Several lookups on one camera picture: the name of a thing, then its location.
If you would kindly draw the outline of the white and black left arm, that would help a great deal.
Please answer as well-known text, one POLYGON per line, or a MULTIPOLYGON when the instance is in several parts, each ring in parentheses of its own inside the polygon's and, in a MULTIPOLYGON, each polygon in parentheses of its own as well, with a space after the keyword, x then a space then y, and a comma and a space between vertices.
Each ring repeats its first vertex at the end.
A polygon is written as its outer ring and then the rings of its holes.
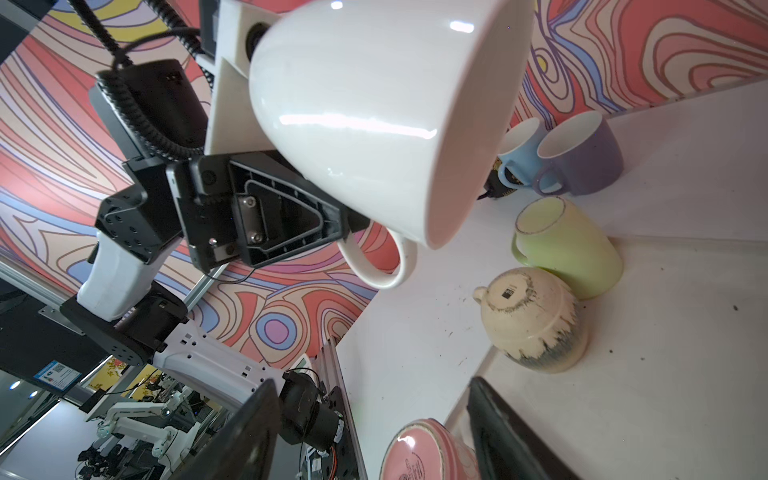
POLYGON ((308 182, 277 151, 207 155, 213 129, 175 60, 136 64, 84 1, 72 9, 111 54, 91 102, 125 155, 132 184, 95 219, 92 270, 63 314, 118 359, 152 364, 236 411, 263 384, 279 399, 275 431, 322 452, 351 450, 352 414, 340 386, 307 367, 273 369, 193 324, 156 275, 180 243, 205 277, 233 260, 251 270, 334 241, 369 222, 308 182))

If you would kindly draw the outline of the white small mug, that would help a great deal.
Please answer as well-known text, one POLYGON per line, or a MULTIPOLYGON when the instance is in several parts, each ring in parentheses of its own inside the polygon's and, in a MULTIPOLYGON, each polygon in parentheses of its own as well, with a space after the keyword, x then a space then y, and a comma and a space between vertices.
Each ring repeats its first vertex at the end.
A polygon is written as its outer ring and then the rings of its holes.
POLYGON ((398 249, 389 274, 355 240, 339 241, 368 285, 402 284, 418 247, 443 247, 468 217, 511 120, 533 25, 530 1, 314 1, 258 43, 249 88, 266 136, 398 249))

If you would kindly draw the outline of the purple mug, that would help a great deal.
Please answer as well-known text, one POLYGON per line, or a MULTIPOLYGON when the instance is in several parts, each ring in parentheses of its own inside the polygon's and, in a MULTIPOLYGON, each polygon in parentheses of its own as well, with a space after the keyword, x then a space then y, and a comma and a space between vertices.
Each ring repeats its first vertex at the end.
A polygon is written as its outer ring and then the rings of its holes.
POLYGON ((597 111, 580 113, 556 126, 539 144, 537 155, 542 167, 532 188, 542 196, 593 194, 612 185, 624 170, 617 139, 597 111))

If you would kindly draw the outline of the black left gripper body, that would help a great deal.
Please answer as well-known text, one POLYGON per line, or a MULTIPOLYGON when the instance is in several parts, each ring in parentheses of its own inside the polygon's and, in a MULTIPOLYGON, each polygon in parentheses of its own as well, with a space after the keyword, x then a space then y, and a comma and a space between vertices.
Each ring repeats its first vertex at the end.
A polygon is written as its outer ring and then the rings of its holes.
POLYGON ((273 158, 297 171, 276 151, 201 156, 167 169, 190 257, 195 267, 206 274, 226 263, 241 261, 228 171, 232 158, 273 158))

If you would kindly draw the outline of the black skull mug red inside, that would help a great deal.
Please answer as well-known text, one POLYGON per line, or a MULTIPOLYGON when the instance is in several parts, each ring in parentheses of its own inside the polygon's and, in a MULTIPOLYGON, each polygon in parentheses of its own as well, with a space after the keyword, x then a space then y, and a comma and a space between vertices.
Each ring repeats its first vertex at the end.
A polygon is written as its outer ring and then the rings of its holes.
POLYGON ((484 192, 481 193, 477 200, 483 200, 486 198, 499 199, 507 197, 518 190, 519 185, 514 184, 513 188, 505 186, 498 178, 498 171, 492 170, 484 184, 484 192))

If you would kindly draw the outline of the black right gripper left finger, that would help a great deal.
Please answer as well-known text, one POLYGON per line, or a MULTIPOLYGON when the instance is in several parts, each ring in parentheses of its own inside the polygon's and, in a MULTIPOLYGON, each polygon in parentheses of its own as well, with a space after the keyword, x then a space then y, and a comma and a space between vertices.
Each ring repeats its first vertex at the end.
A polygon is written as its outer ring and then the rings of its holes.
POLYGON ((174 474, 180 480, 246 480, 269 477, 281 405, 275 382, 267 380, 212 441, 174 474))

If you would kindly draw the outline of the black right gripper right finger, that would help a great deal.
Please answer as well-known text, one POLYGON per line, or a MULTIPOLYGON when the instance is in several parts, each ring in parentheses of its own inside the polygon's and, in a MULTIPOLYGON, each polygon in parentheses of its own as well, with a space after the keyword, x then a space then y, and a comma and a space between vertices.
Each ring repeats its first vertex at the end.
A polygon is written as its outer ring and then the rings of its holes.
POLYGON ((467 411, 483 479, 576 479, 578 475, 483 378, 468 386, 467 411))

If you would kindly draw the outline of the light blue mug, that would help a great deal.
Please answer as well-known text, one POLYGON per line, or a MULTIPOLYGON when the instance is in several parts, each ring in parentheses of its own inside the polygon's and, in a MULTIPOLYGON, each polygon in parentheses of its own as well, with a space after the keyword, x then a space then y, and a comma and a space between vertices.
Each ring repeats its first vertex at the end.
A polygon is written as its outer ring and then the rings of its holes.
POLYGON ((504 136, 497 157, 498 179, 507 188, 530 188, 543 163, 537 154, 547 130, 539 118, 524 120, 504 136))

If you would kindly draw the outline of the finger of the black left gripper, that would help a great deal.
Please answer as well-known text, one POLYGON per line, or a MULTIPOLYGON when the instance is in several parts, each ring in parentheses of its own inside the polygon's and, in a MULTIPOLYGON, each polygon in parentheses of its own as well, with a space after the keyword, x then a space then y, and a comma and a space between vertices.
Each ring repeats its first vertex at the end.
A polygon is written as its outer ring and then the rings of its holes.
POLYGON ((240 260, 250 267, 344 240, 371 223, 285 162, 232 158, 228 171, 240 260))

